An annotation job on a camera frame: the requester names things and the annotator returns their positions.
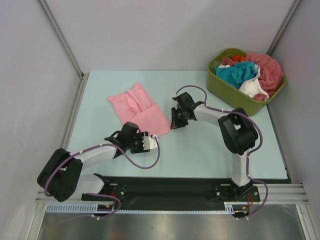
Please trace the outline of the pink t shirt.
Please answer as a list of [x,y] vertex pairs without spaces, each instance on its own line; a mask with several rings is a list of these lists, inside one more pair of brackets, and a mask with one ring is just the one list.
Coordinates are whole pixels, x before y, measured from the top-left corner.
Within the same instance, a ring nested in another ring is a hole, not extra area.
[[123,124],[134,123],[142,132],[159,137],[171,131],[169,119],[140,83],[118,95],[109,96],[107,100]]

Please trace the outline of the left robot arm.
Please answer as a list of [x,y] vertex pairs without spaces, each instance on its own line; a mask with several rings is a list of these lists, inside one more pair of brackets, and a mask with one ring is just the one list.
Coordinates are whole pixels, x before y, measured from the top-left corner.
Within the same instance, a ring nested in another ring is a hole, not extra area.
[[94,194],[105,200],[111,188],[107,180],[98,173],[83,175],[82,172],[104,161],[119,156],[147,153],[159,146],[156,135],[141,131],[138,125],[126,122],[121,130],[106,137],[102,143],[71,153],[64,148],[54,151],[37,177],[37,183],[44,189],[44,195],[64,202],[77,194]]

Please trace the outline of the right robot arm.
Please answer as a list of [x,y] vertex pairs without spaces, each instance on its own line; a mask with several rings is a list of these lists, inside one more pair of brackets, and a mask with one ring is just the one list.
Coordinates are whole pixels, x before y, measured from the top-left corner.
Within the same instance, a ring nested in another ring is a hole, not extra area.
[[213,108],[203,101],[195,102],[187,92],[172,99],[177,103],[176,107],[171,109],[172,130],[187,126],[190,120],[210,123],[219,127],[223,142],[231,152],[231,184],[226,190],[221,187],[215,189],[217,200],[247,199],[249,190],[253,187],[249,174],[249,153],[256,145],[258,132],[244,109],[238,107],[232,111],[224,111]]

